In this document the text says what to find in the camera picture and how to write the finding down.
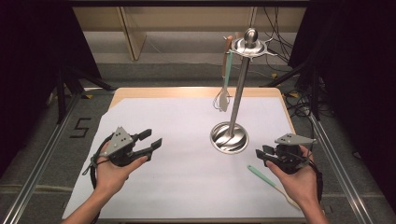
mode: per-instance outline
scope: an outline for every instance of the gray carpet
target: gray carpet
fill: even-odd
[[[98,64],[98,66],[104,81],[116,87],[221,86],[222,82],[219,76],[220,67],[212,64]],[[272,68],[256,64],[250,66],[249,70],[260,71],[268,77],[273,72]],[[233,69],[231,86],[236,85],[238,74],[238,69]],[[246,86],[265,85],[271,81],[268,77],[249,73]],[[279,89],[282,92],[291,91],[296,79],[293,77],[282,83]],[[82,83],[85,87],[93,87],[86,81]],[[111,94],[98,92],[91,99],[79,100],[20,223],[59,223],[61,221],[81,165],[88,156],[100,118],[106,113],[111,98]],[[307,118],[294,116],[291,119],[297,134],[303,136],[312,134],[311,124]],[[35,131],[26,142],[26,148],[20,151],[0,179],[0,217],[4,217],[20,185],[24,183],[33,169],[35,161],[50,138],[56,120],[57,104],[52,102],[35,126]],[[79,127],[88,128],[84,137],[78,137],[84,135],[85,132],[76,129],[78,121]],[[336,116],[334,118],[321,116],[321,123],[345,165],[352,183],[367,205],[373,222],[396,223],[396,216],[389,208],[364,163],[352,156],[351,152],[354,148]],[[330,222],[359,223],[320,144],[314,146],[314,156],[324,176],[321,204]]]

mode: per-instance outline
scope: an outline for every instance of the white paper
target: white paper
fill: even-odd
[[[152,129],[134,151],[158,140],[163,145],[134,171],[123,189],[102,209],[100,218],[261,218],[303,217],[276,189],[249,171],[253,165],[276,184],[278,179],[257,159],[255,149],[274,147],[275,139],[291,133],[277,97],[244,97],[236,123],[247,130],[247,149],[235,155],[215,150],[210,131],[230,121],[232,110],[219,112],[213,98],[128,98],[102,116],[90,157],[118,126],[129,134]],[[64,218],[92,193],[89,175],[80,175]]]

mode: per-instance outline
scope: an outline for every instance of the forearm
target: forearm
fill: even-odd
[[[307,202],[307,203],[301,203],[299,205],[304,213],[307,223],[315,223],[315,224],[329,223],[318,202]]]
[[[87,224],[91,223],[103,206],[110,200],[111,196],[94,191],[92,195],[76,211],[74,211],[63,224]]]

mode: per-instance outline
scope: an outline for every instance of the round metal base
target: round metal base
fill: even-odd
[[[235,123],[233,136],[228,134],[230,122],[216,125],[210,132],[210,142],[218,151],[226,154],[236,154],[248,146],[248,133],[239,124]]]

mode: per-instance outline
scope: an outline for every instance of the human hand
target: human hand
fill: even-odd
[[[109,142],[105,143],[101,151],[105,151],[108,144]],[[102,162],[106,161],[107,158],[99,157],[97,163],[102,163],[100,163],[97,167],[97,181],[95,191],[101,192],[108,198],[111,198],[114,194],[120,191],[129,174],[145,163],[147,159],[148,157],[144,156],[131,162],[129,165],[119,167],[114,165],[111,161]]]
[[[307,157],[309,150],[303,146],[300,148],[303,156]],[[310,166],[307,165],[297,173],[288,175],[271,161],[267,161],[265,164],[279,178],[285,191],[297,204],[302,206],[305,203],[318,203],[317,176]]]

